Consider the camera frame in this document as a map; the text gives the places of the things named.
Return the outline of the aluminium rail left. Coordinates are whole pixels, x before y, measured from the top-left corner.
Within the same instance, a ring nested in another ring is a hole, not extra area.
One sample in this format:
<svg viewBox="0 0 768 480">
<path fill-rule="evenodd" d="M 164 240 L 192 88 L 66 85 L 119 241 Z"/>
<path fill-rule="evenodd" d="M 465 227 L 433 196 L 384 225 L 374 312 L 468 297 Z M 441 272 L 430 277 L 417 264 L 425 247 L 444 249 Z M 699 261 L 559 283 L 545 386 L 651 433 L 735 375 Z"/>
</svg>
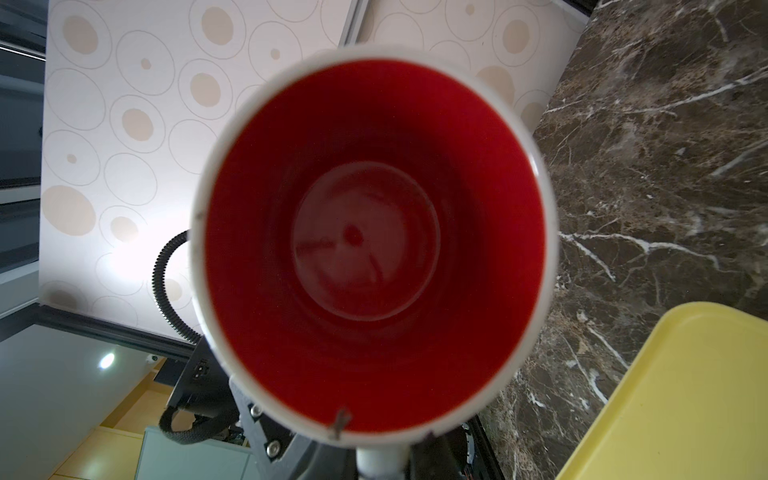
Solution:
<svg viewBox="0 0 768 480">
<path fill-rule="evenodd" d="M 368 5 L 369 0 L 353 0 L 350 3 L 338 44 L 339 48 L 351 46 L 358 42 Z"/>
</svg>

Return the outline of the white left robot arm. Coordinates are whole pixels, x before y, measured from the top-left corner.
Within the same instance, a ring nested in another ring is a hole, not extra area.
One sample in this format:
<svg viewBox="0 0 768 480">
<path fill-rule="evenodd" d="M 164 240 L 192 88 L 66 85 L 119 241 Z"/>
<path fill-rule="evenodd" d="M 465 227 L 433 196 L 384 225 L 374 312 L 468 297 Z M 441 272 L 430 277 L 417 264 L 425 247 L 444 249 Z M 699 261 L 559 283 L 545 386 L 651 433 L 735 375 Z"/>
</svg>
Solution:
<svg viewBox="0 0 768 480">
<path fill-rule="evenodd" d="M 310 443 L 298 439 L 247 398 L 230 381 L 206 338 L 184 322 L 171 304 L 167 267 L 187 240 L 186 231 L 169 240 L 155 260 L 151 276 L 152 293 L 161 314 L 176 333 L 194 346 L 161 415 L 159 428 L 166 438 L 180 445 L 202 443 L 240 429 L 251 446 L 261 478 L 297 479 Z"/>
</svg>

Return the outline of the white mug front row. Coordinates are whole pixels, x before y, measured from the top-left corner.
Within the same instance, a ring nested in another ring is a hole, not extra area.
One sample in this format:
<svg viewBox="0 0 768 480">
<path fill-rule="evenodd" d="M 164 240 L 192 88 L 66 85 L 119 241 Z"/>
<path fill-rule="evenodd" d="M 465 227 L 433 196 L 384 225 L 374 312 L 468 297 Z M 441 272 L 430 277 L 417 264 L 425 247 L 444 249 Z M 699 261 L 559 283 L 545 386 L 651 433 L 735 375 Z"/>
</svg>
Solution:
<svg viewBox="0 0 768 480">
<path fill-rule="evenodd" d="M 268 81 L 192 207 L 194 305 L 271 418 L 366 479 L 456 479 L 446 434 L 512 380 L 547 317 L 558 219 L 540 151 L 479 78 L 357 45 Z"/>
</svg>

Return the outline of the yellow plastic tray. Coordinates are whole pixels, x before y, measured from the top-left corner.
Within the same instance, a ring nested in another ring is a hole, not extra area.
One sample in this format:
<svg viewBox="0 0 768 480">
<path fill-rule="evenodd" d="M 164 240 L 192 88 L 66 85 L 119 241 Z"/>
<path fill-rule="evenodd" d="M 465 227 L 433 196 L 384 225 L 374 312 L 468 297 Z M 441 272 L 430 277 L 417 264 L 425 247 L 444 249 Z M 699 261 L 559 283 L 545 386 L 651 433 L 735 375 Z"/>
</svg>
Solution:
<svg viewBox="0 0 768 480">
<path fill-rule="evenodd" d="M 766 478 L 766 321 L 710 302 L 669 310 L 559 476 Z"/>
</svg>

